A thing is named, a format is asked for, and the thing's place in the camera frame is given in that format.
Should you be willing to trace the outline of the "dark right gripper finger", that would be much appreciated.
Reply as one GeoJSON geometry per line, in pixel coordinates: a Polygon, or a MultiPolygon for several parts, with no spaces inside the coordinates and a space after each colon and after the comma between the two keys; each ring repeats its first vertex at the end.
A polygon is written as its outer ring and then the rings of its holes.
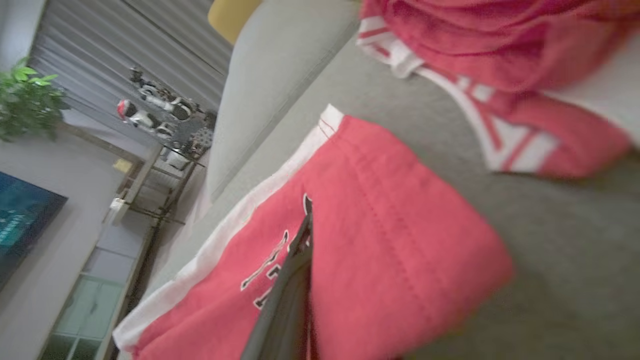
{"type": "Polygon", "coordinates": [[[240,360],[307,360],[313,263],[313,214],[295,235],[240,360]]]}

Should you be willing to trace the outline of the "red white sports shorts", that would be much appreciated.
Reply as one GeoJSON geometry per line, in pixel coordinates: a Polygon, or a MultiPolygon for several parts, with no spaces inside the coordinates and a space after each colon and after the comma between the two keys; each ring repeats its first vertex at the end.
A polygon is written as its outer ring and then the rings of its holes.
{"type": "Polygon", "coordinates": [[[512,260],[473,207],[387,129],[327,105],[300,147],[114,329],[132,360],[241,360],[307,214],[306,360],[393,360],[505,285],[512,260]]]}

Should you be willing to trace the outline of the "red white sports jersey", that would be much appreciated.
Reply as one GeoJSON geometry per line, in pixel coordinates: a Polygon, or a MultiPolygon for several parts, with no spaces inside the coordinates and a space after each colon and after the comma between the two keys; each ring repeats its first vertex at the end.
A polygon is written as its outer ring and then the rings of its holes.
{"type": "Polygon", "coordinates": [[[496,173],[580,179],[640,152],[640,0],[362,0],[356,42],[450,93],[496,173]]]}

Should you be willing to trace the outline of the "glass door cabinet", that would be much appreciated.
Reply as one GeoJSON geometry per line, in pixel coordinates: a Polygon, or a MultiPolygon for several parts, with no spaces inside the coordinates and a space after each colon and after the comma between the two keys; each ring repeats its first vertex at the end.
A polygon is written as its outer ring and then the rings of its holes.
{"type": "Polygon", "coordinates": [[[99,360],[111,340],[126,287],[156,221],[129,211],[109,215],[38,360],[99,360]]]}

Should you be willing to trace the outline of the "dark metal shelf rack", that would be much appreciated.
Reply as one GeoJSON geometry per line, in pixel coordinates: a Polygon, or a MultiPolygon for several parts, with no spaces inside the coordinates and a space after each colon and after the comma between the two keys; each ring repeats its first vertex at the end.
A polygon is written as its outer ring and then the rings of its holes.
{"type": "Polygon", "coordinates": [[[153,220],[182,224],[174,214],[186,185],[198,167],[204,167],[201,158],[211,147],[215,121],[210,116],[195,116],[186,121],[165,115],[158,120],[174,127],[174,136],[168,141],[137,129],[156,141],[147,160],[128,173],[125,184],[113,199],[106,221],[119,226],[128,214],[140,214],[153,220]]]}

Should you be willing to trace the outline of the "white black toy robot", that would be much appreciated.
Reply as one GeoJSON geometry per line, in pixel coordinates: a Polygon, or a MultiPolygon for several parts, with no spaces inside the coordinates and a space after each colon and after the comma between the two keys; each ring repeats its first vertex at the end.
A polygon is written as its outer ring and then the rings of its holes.
{"type": "Polygon", "coordinates": [[[193,100],[176,95],[157,80],[144,78],[144,72],[137,67],[129,69],[129,80],[137,87],[143,101],[167,112],[178,121],[187,121],[201,110],[193,100]]]}

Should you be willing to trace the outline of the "white red toy robot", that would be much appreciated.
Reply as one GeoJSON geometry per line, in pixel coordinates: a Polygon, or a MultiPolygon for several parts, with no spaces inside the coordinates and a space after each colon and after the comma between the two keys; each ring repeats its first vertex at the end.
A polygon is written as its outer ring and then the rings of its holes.
{"type": "Polygon", "coordinates": [[[175,134],[173,125],[166,121],[160,121],[150,112],[138,109],[137,106],[128,99],[119,101],[117,112],[123,123],[142,130],[160,139],[160,141],[169,141],[175,134]]]}

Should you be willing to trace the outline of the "grey sofa back cushion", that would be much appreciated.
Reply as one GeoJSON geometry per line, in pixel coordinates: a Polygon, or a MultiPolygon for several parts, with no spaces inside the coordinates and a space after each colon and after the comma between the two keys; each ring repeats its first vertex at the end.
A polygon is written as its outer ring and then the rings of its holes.
{"type": "Polygon", "coordinates": [[[206,189],[215,201],[279,121],[352,38],[354,0],[263,0],[231,53],[206,189]]]}

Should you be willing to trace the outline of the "grey fabric sofa seat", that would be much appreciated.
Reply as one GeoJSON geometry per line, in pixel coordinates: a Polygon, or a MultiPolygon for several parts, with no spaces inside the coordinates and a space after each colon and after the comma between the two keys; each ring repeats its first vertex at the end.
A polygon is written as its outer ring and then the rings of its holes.
{"type": "Polygon", "coordinates": [[[144,298],[277,171],[328,104],[391,130],[485,216],[514,260],[505,289],[402,360],[640,360],[640,156],[578,182],[491,174],[454,100],[429,80],[396,79],[357,48],[352,30],[242,166],[219,180],[221,162],[210,162],[211,207],[168,251],[144,298]]]}

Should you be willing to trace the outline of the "dark flat screen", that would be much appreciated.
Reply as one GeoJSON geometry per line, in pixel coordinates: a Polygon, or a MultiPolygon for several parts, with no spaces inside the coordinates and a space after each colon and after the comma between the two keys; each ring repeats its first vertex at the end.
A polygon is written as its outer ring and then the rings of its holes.
{"type": "Polygon", "coordinates": [[[68,198],[0,172],[0,291],[68,198]]]}

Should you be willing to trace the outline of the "yellow cushion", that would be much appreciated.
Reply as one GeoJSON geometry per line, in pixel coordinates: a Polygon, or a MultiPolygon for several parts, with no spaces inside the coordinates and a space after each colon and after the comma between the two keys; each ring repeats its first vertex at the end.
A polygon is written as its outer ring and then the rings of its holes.
{"type": "Polygon", "coordinates": [[[207,19],[228,43],[235,45],[240,32],[263,0],[213,0],[207,19]]]}

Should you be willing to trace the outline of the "grey ribbed window blind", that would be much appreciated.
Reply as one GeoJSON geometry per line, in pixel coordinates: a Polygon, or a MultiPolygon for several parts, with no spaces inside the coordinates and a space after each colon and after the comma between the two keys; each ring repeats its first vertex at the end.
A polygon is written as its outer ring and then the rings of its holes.
{"type": "Polygon", "coordinates": [[[151,135],[124,124],[120,100],[138,101],[130,70],[220,107],[233,46],[208,21],[214,0],[48,0],[29,63],[56,75],[74,114],[148,147],[151,135]]]}

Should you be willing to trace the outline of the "green potted plant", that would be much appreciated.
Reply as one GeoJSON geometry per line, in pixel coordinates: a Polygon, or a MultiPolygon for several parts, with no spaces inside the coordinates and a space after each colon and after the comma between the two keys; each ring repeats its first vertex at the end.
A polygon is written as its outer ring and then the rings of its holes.
{"type": "Polygon", "coordinates": [[[0,72],[0,141],[23,137],[57,139],[63,112],[70,109],[66,92],[54,85],[57,74],[41,75],[19,59],[8,71],[0,72]]]}

